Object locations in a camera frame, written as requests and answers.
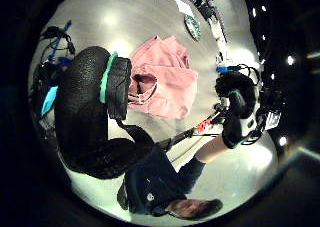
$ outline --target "pink shirt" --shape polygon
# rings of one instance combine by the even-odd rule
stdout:
[[[175,36],[148,40],[131,58],[128,107],[160,118],[190,113],[198,73],[189,68],[187,49]]]

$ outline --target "black cable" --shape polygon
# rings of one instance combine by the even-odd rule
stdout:
[[[202,134],[202,135],[192,135],[192,136],[211,136],[211,137],[217,137],[219,134]]]

